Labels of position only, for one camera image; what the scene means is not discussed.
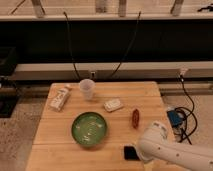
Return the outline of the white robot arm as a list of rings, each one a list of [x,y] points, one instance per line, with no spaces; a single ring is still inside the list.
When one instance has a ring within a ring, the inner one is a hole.
[[[162,122],[152,122],[136,143],[138,157],[144,162],[158,158],[190,171],[213,171],[213,149],[172,142],[167,136]]]

